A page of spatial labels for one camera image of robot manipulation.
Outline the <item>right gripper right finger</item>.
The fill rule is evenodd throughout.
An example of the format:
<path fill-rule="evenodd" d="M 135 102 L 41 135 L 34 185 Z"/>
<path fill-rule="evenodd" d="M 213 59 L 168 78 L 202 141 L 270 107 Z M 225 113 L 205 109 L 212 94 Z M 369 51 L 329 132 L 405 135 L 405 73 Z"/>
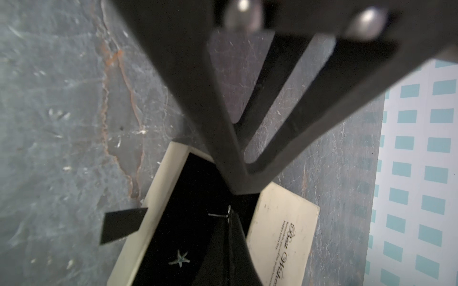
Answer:
<path fill-rule="evenodd" d="M 229 286 L 261 286 L 236 212 L 229 214 Z"/>

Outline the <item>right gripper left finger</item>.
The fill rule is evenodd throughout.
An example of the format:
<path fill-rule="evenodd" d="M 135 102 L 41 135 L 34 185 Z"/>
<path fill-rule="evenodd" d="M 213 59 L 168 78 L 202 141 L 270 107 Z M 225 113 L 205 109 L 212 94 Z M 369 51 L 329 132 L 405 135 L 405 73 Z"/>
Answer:
<path fill-rule="evenodd" d="M 228 222 L 226 218 L 219 218 L 192 286 L 227 286 L 229 284 L 228 268 Z"/>

